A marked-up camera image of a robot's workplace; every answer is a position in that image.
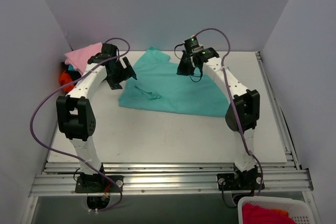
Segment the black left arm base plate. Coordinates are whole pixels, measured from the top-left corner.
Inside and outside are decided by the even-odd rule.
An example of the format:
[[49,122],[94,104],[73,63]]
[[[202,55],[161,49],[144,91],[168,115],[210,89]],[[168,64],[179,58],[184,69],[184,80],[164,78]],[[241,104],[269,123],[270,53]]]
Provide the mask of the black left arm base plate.
[[92,193],[119,193],[116,185],[99,174],[87,175],[80,174],[77,178],[75,193],[92,194]]

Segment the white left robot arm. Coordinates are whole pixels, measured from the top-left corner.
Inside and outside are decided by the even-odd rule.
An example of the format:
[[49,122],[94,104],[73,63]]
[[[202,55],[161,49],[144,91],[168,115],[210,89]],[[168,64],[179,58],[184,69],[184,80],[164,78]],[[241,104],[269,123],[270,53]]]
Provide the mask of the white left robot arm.
[[136,74],[128,60],[116,59],[119,55],[117,46],[102,44],[101,51],[88,59],[84,74],[87,77],[77,82],[66,95],[56,100],[58,127],[60,132],[70,140],[80,161],[80,179],[92,191],[100,192],[105,188],[107,180],[94,143],[93,134],[96,129],[96,118],[91,107],[93,98],[101,82],[106,81],[112,90],[122,89],[121,82],[129,78],[136,79]]

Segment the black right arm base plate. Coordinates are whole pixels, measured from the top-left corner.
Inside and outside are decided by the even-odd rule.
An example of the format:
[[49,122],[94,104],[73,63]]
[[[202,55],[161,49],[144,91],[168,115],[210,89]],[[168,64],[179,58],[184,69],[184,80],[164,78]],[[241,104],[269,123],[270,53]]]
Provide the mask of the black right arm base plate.
[[216,177],[218,189],[222,191],[265,189],[264,183],[260,185],[261,173],[219,173]]

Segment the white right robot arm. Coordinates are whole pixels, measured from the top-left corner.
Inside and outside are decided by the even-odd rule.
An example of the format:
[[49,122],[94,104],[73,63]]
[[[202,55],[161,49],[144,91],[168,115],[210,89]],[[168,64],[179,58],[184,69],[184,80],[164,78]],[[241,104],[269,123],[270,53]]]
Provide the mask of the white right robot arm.
[[257,165],[254,158],[254,134],[260,117],[260,94],[243,85],[213,48],[195,53],[183,51],[177,74],[191,76],[196,69],[201,77],[208,75],[229,101],[225,122],[234,132],[234,165],[239,170],[233,175],[233,182],[236,187],[244,189],[252,182],[248,171]]

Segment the teal t shirt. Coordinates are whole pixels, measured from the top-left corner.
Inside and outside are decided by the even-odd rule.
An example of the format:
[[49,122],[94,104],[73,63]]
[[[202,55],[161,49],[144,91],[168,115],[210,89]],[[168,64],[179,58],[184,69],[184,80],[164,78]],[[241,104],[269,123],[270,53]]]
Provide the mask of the teal t shirt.
[[206,74],[200,81],[177,75],[178,65],[170,58],[149,48],[134,64],[137,78],[126,81],[119,106],[223,118],[229,102],[215,82]]

